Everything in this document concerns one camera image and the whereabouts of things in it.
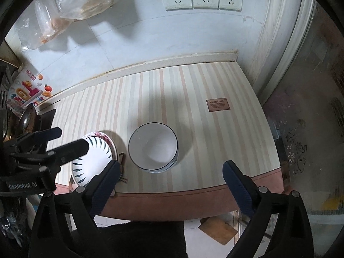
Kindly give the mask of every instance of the blue gripper pad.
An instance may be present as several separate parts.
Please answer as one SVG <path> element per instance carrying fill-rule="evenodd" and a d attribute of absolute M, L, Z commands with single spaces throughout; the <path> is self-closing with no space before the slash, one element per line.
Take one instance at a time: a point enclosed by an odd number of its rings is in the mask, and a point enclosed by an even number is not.
<path fill-rule="evenodd" d="M 247 176 L 242 174 L 233 161 L 227 161 L 223 164 L 222 175 L 241 212 L 251 218 L 255 212 L 252 206 L 253 195 L 250 195 L 250 192 L 242 183 L 244 177 Z"/>
<path fill-rule="evenodd" d="M 100 175 L 94 176 L 90 183 L 87 185 L 87 190 L 90 188 L 92 193 L 91 196 L 91 208 L 88 210 L 89 215 L 94 218 L 94 216 L 100 214 L 107 200 L 110 197 L 111 192 L 114 190 L 116 183 L 121 176 L 120 164 L 116 160 L 111 160 Z"/>

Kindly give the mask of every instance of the brown label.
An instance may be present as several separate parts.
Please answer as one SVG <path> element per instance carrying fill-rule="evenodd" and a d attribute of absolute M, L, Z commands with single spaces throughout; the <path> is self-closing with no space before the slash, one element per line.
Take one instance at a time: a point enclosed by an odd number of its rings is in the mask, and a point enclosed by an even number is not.
<path fill-rule="evenodd" d="M 209 99 L 207 100 L 207 105 L 210 112 L 218 110 L 230 110 L 227 98 Z"/>

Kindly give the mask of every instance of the bowl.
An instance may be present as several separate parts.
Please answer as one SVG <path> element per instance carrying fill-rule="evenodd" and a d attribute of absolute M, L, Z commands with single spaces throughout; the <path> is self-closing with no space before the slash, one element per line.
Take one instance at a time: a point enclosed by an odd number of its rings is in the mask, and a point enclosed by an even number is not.
<path fill-rule="evenodd" d="M 78 186 L 86 186 L 110 160 L 118 160 L 116 147 L 108 135 L 91 132 L 82 138 L 88 142 L 89 150 L 86 155 L 72 161 L 72 177 Z"/>
<path fill-rule="evenodd" d="M 147 123 L 131 135 L 128 151 L 133 163 L 142 170 L 164 172 L 177 162 L 177 136 L 163 123 Z"/>

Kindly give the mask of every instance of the white tile floor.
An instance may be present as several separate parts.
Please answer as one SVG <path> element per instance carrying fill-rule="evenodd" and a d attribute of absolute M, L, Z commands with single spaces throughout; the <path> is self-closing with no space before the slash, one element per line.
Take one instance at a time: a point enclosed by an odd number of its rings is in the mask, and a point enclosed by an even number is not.
<path fill-rule="evenodd" d="M 221 219 L 233 222 L 232 213 L 221 215 Z M 106 227 L 114 224 L 127 223 L 128 220 L 120 220 L 102 216 L 94 218 L 98 227 Z M 201 225 L 199 219 L 184 221 L 184 234 L 186 240 L 186 250 L 189 258 L 224 258 L 234 247 L 234 239 L 226 245 L 221 245 L 207 234 L 203 233 L 198 227 Z"/>

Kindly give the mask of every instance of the striped tablecloth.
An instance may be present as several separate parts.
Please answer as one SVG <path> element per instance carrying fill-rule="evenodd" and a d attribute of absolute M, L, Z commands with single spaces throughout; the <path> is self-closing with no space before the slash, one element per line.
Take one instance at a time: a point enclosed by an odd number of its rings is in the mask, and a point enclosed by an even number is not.
<path fill-rule="evenodd" d="M 207 99 L 227 98 L 230 110 L 209 112 Z M 128 153 L 136 128 L 162 122 L 178 138 L 178 163 L 150 174 L 127 154 L 125 177 L 117 192 L 154 193 L 193 190 L 224 184 L 222 165 L 233 160 L 244 174 L 256 176 L 280 166 L 263 110 L 236 62 L 175 66 L 128 75 L 86 88 L 62 99 L 53 127 L 61 138 L 54 148 L 92 131 L 108 134 L 119 152 Z M 71 164 L 56 182 L 68 185 Z"/>

